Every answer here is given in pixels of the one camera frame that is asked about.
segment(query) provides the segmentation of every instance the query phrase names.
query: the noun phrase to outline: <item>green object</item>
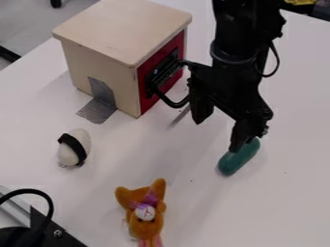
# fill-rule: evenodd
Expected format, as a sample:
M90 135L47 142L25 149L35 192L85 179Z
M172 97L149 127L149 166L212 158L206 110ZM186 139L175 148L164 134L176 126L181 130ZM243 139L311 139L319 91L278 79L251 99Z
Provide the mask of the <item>green object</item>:
M231 176L245 165L261 147L261 142L255 138L249 144L244 144L239 152L227 151L219 160L218 169L224 176Z

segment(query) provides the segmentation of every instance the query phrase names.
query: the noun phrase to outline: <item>white egg toy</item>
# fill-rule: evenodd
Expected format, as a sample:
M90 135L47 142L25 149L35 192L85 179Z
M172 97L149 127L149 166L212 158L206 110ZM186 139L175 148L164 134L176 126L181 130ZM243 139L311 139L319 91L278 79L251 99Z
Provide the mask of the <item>white egg toy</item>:
M91 136L82 128L63 134L58 142L58 161L65 166L82 165L92 148Z

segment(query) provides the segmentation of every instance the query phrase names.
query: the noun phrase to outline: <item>wooden lid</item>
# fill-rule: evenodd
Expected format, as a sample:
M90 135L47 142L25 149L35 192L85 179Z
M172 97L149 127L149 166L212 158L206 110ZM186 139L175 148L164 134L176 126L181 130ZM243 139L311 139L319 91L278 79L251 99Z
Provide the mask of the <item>wooden lid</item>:
M191 14L148 0L103 0L55 28L73 41L137 67L191 22Z

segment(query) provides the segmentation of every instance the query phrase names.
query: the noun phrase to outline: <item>cable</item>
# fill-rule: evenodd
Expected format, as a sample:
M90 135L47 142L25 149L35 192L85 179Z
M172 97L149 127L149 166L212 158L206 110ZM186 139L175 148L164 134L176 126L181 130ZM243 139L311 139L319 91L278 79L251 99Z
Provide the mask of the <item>cable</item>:
M281 63L281 61L280 61L280 56L279 56L279 54L277 53L277 50L276 50L276 47L275 47L273 41L270 43L269 47L270 47L270 49L272 50L272 52L274 53L274 55L275 55L276 63L277 63L276 68L275 68L271 73L263 74L263 73L258 69L258 66L257 66L257 64L256 64L256 60L255 60L255 62L254 62L254 68L255 68L256 72L257 72L259 75L261 75L263 78L268 78L268 77L270 77L270 76L273 76L273 75L277 72L277 70L279 69L279 67L280 67L280 63Z
M12 191L5 196L0 198L0 205L4 204L7 200L9 200L12 197L18 196L18 195L23 195L23 194L34 194L41 196L45 198L48 202L48 212L47 215L45 216L43 222L41 225L37 228L37 230L32 234L32 236L23 243L22 247L32 247L38 239L42 236L43 232L51 222L51 218L53 217L54 214L54 204L51 198L45 194L44 192L37 190L37 189L17 189L15 191Z
M153 90L154 94L159 96L159 98L164 101L164 103L166 103L168 106L175 108L175 109L182 108L184 105L186 105L186 103L189 102L189 95L186 96L180 102L173 102L169 98L167 98L157 87L153 87L152 90Z

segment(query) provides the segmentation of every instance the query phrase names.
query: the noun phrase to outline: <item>stuffed toy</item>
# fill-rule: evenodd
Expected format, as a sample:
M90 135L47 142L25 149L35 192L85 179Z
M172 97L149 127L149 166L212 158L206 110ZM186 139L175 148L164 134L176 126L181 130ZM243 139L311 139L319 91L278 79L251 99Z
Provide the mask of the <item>stuffed toy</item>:
M135 190L118 187L115 195L126 210L130 234L139 240L139 247L162 247L160 232L164 225L163 213L166 182L157 179L151 186Z

